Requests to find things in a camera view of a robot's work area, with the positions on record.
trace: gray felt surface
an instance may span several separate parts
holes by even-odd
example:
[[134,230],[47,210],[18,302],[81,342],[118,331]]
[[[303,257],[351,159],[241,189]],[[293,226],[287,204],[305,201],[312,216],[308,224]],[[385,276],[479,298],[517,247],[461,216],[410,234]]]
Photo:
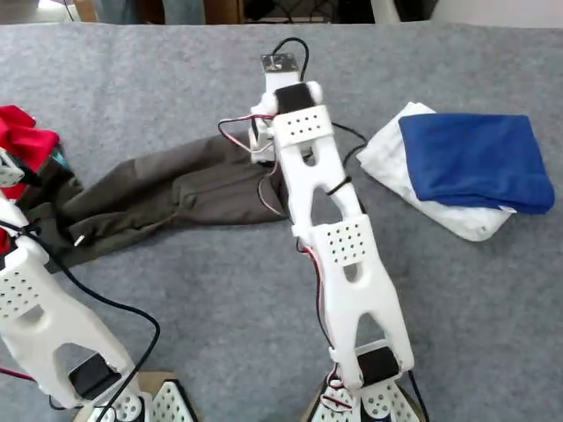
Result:
[[[0,103],[56,130],[87,184],[119,161],[211,135],[263,91],[259,54],[311,47],[308,78],[332,117],[373,135],[407,101],[438,111],[525,113],[563,187],[563,32],[457,25],[0,27]],[[299,57],[299,46],[294,46]],[[342,152],[356,143],[341,134]],[[471,244],[350,173],[406,317],[437,422],[551,422],[563,414],[563,208],[517,215]],[[326,216],[317,210],[316,218]],[[192,229],[76,269],[89,286],[155,315],[146,368],[170,369],[208,421],[295,421],[330,366],[314,273],[288,223]],[[100,314],[136,358],[150,331]],[[5,366],[14,363],[1,350]],[[31,384],[0,377],[2,420],[69,420]]]

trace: wire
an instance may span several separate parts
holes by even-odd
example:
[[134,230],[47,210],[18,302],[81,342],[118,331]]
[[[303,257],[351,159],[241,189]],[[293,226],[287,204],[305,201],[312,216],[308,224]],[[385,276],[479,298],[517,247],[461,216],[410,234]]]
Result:
[[422,409],[422,414],[424,415],[424,419],[426,422],[430,422],[430,417],[428,416],[428,410],[426,405],[424,404],[424,400],[422,399],[422,394],[420,393],[419,386],[416,383],[416,378],[414,378],[414,372],[412,369],[408,371],[408,378],[411,380],[411,384],[413,385],[414,394],[416,395],[416,399],[419,401],[420,408]]
[[333,126],[337,127],[338,129],[349,132],[352,135],[357,136],[358,138],[360,138],[362,140],[363,143],[368,143],[368,138],[366,138],[364,135],[362,135],[357,130],[352,129],[351,127],[344,126],[342,123],[336,123],[335,121],[333,121]]
[[350,161],[350,159],[352,158],[352,156],[358,152],[361,149],[366,148],[365,145],[356,145],[355,147],[353,147],[351,150],[348,151],[348,153],[344,156],[344,159],[342,160],[342,167],[344,167],[344,169],[346,169],[348,162]]
[[72,16],[72,13],[70,13],[69,4],[67,3],[67,0],[62,0],[62,2],[64,3],[64,7],[67,10],[67,13],[69,13],[70,20],[74,22],[74,17]]
[[107,411],[112,407],[112,405],[115,403],[115,401],[120,396],[120,394],[123,392],[123,390],[125,390],[125,388],[133,380],[133,378],[136,376],[136,374],[141,369],[141,366],[149,358],[150,354],[152,353],[152,350],[157,345],[158,338],[160,337],[160,324],[158,323],[158,321],[152,315],[148,314],[144,310],[141,310],[141,309],[138,309],[138,308],[135,308],[133,306],[126,305],[126,304],[123,304],[123,303],[119,303],[119,302],[113,301],[111,299],[107,299],[106,297],[100,295],[99,293],[96,293],[95,291],[91,290],[89,287],[82,284],[75,277],[75,275],[70,271],[70,269],[61,261],[61,259],[58,257],[58,255],[53,252],[51,247],[43,239],[36,236],[29,228],[19,227],[19,226],[16,226],[14,224],[11,224],[9,222],[5,222],[5,221],[2,221],[2,220],[0,220],[0,226],[3,226],[7,229],[14,230],[17,233],[19,233],[21,236],[27,236],[30,239],[32,239],[33,241],[37,242],[45,250],[45,252],[51,258],[51,260],[56,264],[56,266],[58,266],[59,269],[64,273],[64,275],[66,275],[67,278],[76,287],[78,287],[80,290],[82,290],[84,293],[86,293],[90,297],[94,298],[98,302],[104,303],[105,305],[111,306],[111,307],[116,308],[116,309],[125,310],[125,311],[127,311],[131,314],[135,314],[135,315],[138,315],[139,317],[143,317],[144,319],[149,321],[154,326],[155,332],[154,332],[152,339],[151,339],[149,345],[147,346],[145,352],[141,356],[141,359],[139,359],[139,361],[137,361],[137,363],[133,367],[133,370],[131,371],[131,373],[125,378],[125,381],[123,381],[121,386],[113,394],[112,398],[109,399],[107,404],[104,406],[104,409],[102,410],[102,412],[99,414],[98,418],[96,419],[96,422],[101,422],[102,419],[104,418],[104,416],[106,415]]
[[307,70],[307,64],[309,64],[309,46],[305,41],[297,37],[288,37],[285,40],[280,41],[280,43],[277,46],[275,46],[274,50],[272,50],[272,55],[275,55],[278,51],[280,51],[280,49],[283,46],[285,46],[288,42],[291,41],[298,42],[303,46],[303,49],[305,50],[305,60],[303,60],[303,67],[301,68],[301,74],[299,75],[299,80],[302,82],[303,79],[305,78],[305,71]]
[[35,380],[31,376],[24,374],[22,372],[12,371],[11,369],[8,369],[7,367],[0,367],[0,374],[8,375],[8,376],[11,376],[13,378],[18,378],[20,380],[35,382]]
[[308,246],[305,246],[303,248],[301,248],[300,243],[299,243],[299,239],[297,239],[296,242],[296,249],[301,252],[302,254],[305,255],[309,255],[309,258],[311,258],[311,261],[313,263],[313,266],[315,267],[315,274],[317,275],[317,292],[316,292],[316,309],[317,309],[317,320],[318,320],[318,324],[320,325],[320,329],[323,332],[323,335],[326,338],[326,342],[328,343],[328,345],[333,348],[333,342],[331,341],[330,337],[328,336],[328,331],[325,328],[325,325],[323,324],[323,320],[321,317],[321,299],[322,299],[322,287],[323,287],[323,279],[320,273],[320,265],[318,264],[318,259],[315,256],[315,253],[313,252],[313,249],[311,249]]
[[225,138],[227,138],[229,141],[233,142],[234,144],[238,145],[240,148],[244,149],[246,152],[248,152],[249,154],[256,154],[259,152],[263,152],[266,149],[270,148],[273,144],[273,142],[269,142],[267,145],[265,145],[264,147],[260,148],[260,149],[250,149],[248,148],[246,145],[244,145],[241,141],[239,141],[237,138],[235,138],[233,135],[228,134],[227,132],[225,132],[223,130],[223,125],[225,123],[231,123],[233,121],[245,121],[245,120],[252,120],[252,119],[267,119],[267,120],[271,120],[273,119],[274,116],[269,115],[269,114],[248,114],[246,116],[242,116],[242,117],[237,117],[236,119],[222,119],[219,120],[219,123],[217,124],[217,128],[219,129],[219,132],[221,133],[221,135],[223,135]]
[[262,176],[260,178],[260,181],[258,182],[258,185],[256,186],[256,192],[258,193],[258,198],[260,199],[260,202],[262,203],[262,205],[266,208],[268,208],[270,211],[272,211],[274,214],[279,215],[282,218],[289,218],[288,215],[286,213],[284,213],[283,211],[277,210],[274,207],[272,207],[270,204],[267,203],[266,199],[264,198],[264,195],[262,195],[262,183],[264,183],[264,180],[266,180],[267,178],[271,178],[274,173],[277,172],[278,170],[278,160],[277,157],[275,156],[275,148],[274,148],[274,166],[272,167],[272,170],[265,174],[264,176]]

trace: dark olive pants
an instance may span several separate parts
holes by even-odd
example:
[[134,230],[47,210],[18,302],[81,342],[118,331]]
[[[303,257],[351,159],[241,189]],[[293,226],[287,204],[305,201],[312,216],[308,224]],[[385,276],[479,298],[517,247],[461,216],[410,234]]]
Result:
[[[278,221],[257,192],[269,170],[221,136],[125,161],[86,189],[50,158],[39,171],[43,186],[28,187],[18,205],[72,266],[159,229]],[[280,174],[262,183],[265,200],[276,209],[283,190]]]

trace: robotic arm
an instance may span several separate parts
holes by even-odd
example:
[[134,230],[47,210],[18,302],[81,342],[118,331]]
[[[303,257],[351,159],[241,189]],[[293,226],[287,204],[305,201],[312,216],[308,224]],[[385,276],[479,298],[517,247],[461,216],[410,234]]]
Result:
[[[332,417],[335,412],[345,414],[342,420],[350,422],[359,421],[363,412],[377,420],[402,421],[401,409],[404,415],[408,413],[409,421],[418,420],[395,384],[414,365],[397,293],[379,258],[369,217],[361,211],[342,168],[321,87],[300,82],[293,55],[263,55],[261,60],[266,93],[252,113],[274,117],[271,125],[257,120],[250,128],[251,148],[260,151],[252,154],[252,160],[276,159],[281,166],[289,191],[293,235],[320,272],[321,325],[335,365],[321,395],[326,406],[319,406],[310,420],[324,420],[326,409]],[[305,151],[312,151],[313,165],[303,160]],[[317,188],[338,206],[339,222],[312,224]],[[384,338],[356,348],[358,322],[364,314],[383,329]]]
[[[19,182],[37,185],[40,180],[15,156],[0,149],[0,186]],[[11,225],[3,228],[12,239],[0,270],[2,340],[41,391],[63,407],[106,402],[131,373],[133,361],[96,314],[57,284],[45,268],[49,256],[43,248],[13,229],[26,227],[28,221],[1,193],[0,220]],[[68,375],[55,357],[66,344],[97,353]],[[138,419],[143,408],[141,395],[134,377],[121,398],[139,405],[123,420],[145,420]]]

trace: blue cloth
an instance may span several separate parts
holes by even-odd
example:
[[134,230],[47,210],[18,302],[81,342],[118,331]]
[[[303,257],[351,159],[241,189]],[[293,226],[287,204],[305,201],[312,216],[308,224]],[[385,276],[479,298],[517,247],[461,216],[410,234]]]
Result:
[[544,214],[555,192],[527,116],[420,114],[398,121],[419,200]]

